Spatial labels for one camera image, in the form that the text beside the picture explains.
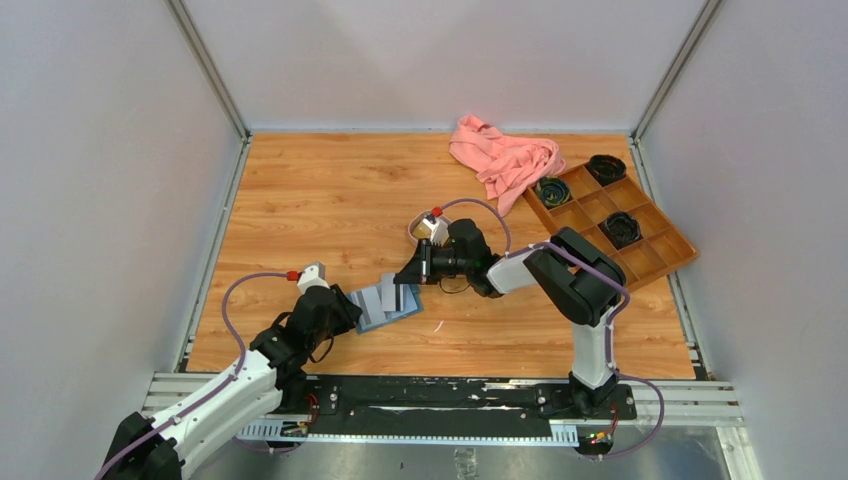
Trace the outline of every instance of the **white panel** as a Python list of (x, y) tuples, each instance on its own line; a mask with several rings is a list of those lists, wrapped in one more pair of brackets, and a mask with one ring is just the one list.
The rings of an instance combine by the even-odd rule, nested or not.
[(238, 142), (164, 2), (0, 11), (0, 477), (92, 478), (175, 360)]
[(254, 129), (629, 129), (702, 3), (187, 1)]
[(848, 3), (725, 2), (646, 139), (765, 478), (844, 478)]

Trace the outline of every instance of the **pink towel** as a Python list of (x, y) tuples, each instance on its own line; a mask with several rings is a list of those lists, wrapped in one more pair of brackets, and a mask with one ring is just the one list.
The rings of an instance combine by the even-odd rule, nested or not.
[(509, 213), (527, 187), (565, 168), (559, 145), (545, 138), (510, 137), (474, 115), (459, 120), (450, 152), (459, 163), (477, 171), (489, 200), (498, 199), (498, 213)]

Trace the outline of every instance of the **purple cable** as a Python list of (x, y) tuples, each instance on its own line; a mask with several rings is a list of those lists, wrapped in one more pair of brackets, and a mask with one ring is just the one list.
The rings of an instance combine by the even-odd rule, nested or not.
[(489, 205), (488, 203), (484, 202), (483, 200), (478, 200), (476, 198), (471, 198), (471, 197), (463, 197), (463, 198), (457, 198), (456, 200), (451, 200), (450, 202), (442, 205), (440, 208), (442, 210), (447, 210), (448, 207), (452, 207), (452, 206), (456, 205), (457, 203), (476, 203), (477, 205), (482, 205), (482, 206), (486, 207), (490, 212), (492, 212), (492, 214), (498, 219), (498, 221), (501, 222), (501, 226), (504, 227), (504, 233), (506, 234), (506, 248), (504, 249), (504, 252), (506, 254), (509, 254), (509, 247), (512, 246), (512, 234), (509, 232), (509, 227), (506, 225), (506, 220), (503, 219), (501, 214), (498, 213), (498, 211), (495, 210), (495, 208), (493, 206)]
[[(545, 248), (551, 249), (552, 251), (554, 251), (556, 254), (558, 254), (562, 258), (564, 258), (564, 259), (568, 260), (569, 262), (577, 265), (578, 267), (582, 268), (583, 270), (586, 270), (587, 272), (589, 272), (590, 275), (594, 276), (598, 280), (600, 280), (600, 281), (606, 283), (607, 285), (609, 285), (610, 287), (614, 288), (624, 298), (624, 301), (619, 303), (618, 306), (616, 306), (615, 309), (612, 311), (612, 313), (610, 313), (609, 317), (607, 317), (607, 323), (606, 323), (607, 329), (604, 332), (604, 345), (605, 345), (605, 349), (606, 349), (606, 352), (605, 352), (606, 360), (607, 360), (607, 363), (612, 363), (612, 329), (610, 327), (612, 326), (612, 322), (615, 319), (616, 315), (621, 313), (621, 311), (624, 310), (624, 308), (630, 303), (630, 292), (628, 292), (626, 288), (624, 288), (622, 285), (618, 284), (618, 282), (616, 282), (615, 280), (609, 278), (608, 276), (599, 272), (596, 268), (594, 268), (591, 265), (587, 264), (586, 262), (580, 260), (579, 258), (575, 257), (574, 255), (568, 253), (568, 251), (566, 251), (564, 248), (559, 247), (557, 245), (554, 245), (551, 242), (539, 242), (535, 245), (531, 245), (529, 247), (522, 248), (521, 250), (519, 250), (519, 251), (517, 251), (517, 252), (515, 252), (511, 255), (507, 255), (507, 256), (511, 257), (511, 256), (514, 256), (514, 255), (519, 255), (521, 253), (528, 251), (528, 249), (536, 249), (539, 246), (543, 246)], [(654, 426), (654, 429), (651, 430), (651, 433), (649, 433), (645, 438), (643, 438), (641, 442), (637, 443), (636, 445), (634, 445), (630, 448), (626, 448), (626, 449), (624, 449), (620, 452), (610, 453), (610, 454), (607, 454), (607, 455), (584, 455), (585, 457), (596, 459), (596, 460), (601, 460), (603, 458), (620, 458), (620, 457), (623, 457), (625, 455), (629, 455), (629, 454), (635, 452), (636, 450), (639, 450), (640, 448), (644, 447), (651, 440), (653, 440), (654, 437), (656, 437), (657, 434), (659, 433), (660, 427), (662, 427), (662, 422), (663, 422), (663, 419), (665, 418), (665, 398), (663, 398), (663, 395), (662, 395), (662, 392), (660, 391), (660, 389), (656, 385), (654, 385), (653, 382), (651, 382), (650, 380), (646, 380), (644, 378), (639, 378), (639, 377), (634, 377), (632, 375), (626, 375), (626, 374), (618, 371), (618, 369), (616, 369), (615, 374), (618, 375), (618, 378), (621, 378), (621, 379), (624, 379), (624, 380), (636, 381), (636, 382), (642, 383), (644, 385), (647, 385), (648, 387), (653, 389), (654, 392), (656, 392), (657, 400), (659, 401), (659, 404), (660, 404), (660, 413), (659, 413), (659, 415), (657, 415), (657, 424)]]
[(221, 301), (221, 316), (224, 318), (224, 324), (227, 326), (227, 330), (230, 331), (233, 338), (236, 339), (236, 343), (238, 343), (238, 346), (239, 346), (239, 359), (238, 359), (238, 362), (236, 363), (236, 368), (234, 370), (234, 372), (236, 372), (236, 375), (232, 375), (232, 374), (229, 375), (217, 387), (212, 389), (212, 391), (210, 391), (209, 393), (207, 393), (203, 397), (199, 398), (196, 402), (192, 403), (191, 405), (189, 405), (188, 407), (183, 409), (181, 412), (176, 414), (174, 417), (169, 418), (162, 425), (159, 425), (158, 427), (156, 427), (153, 430), (144, 434), (138, 440), (136, 440), (133, 443), (124, 447), (123, 450), (116, 453), (114, 457), (110, 458), (108, 462), (103, 464), (103, 467), (100, 469), (100, 471), (97, 472), (97, 475), (94, 476), (94, 480), (101, 480), (104, 476), (106, 476), (106, 474), (109, 472), (109, 470), (112, 469), (112, 467), (114, 467), (118, 462), (120, 462), (130, 452), (132, 452), (133, 450), (138, 448), (139, 445), (150, 440), (154, 436), (162, 433), (162, 431), (165, 430), (166, 428), (173, 426), (175, 424), (175, 422), (174, 422), (175, 417), (183, 418), (187, 414), (193, 412), (194, 410), (196, 410), (197, 408), (202, 406), (204, 403), (206, 403), (210, 399), (212, 399), (215, 395), (218, 395), (218, 393), (221, 390), (223, 390), (224, 387), (226, 387), (227, 385), (232, 383), (237, 378), (237, 372), (240, 372), (242, 367), (244, 366), (245, 357), (247, 356), (247, 348), (245, 347), (244, 341), (239, 336), (239, 334), (236, 331), (235, 327), (233, 326), (232, 322), (230, 322), (230, 317), (229, 317), (229, 315), (227, 315), (227, 302), (230, 299), (230, 294), (233, 293), (233, 290), (235, 290), (236, 287), (238, 287), (242, 283), (246, 282), (247, 280), (250, 280), (252, 278), (257, 278), (257, 277), (283, 277), (283, 278), (287, 278), (285, 273), (278, 273), (278, 272), (259, 272), (259, 273), (251, 273), (250, 275), (245, 275), (244, 277), (241, 277), (240, 279), (236, 280), (235, 283), (230, 285), (230, 288), (228, 288), (227, 292), (224, 293), (224, 299)]

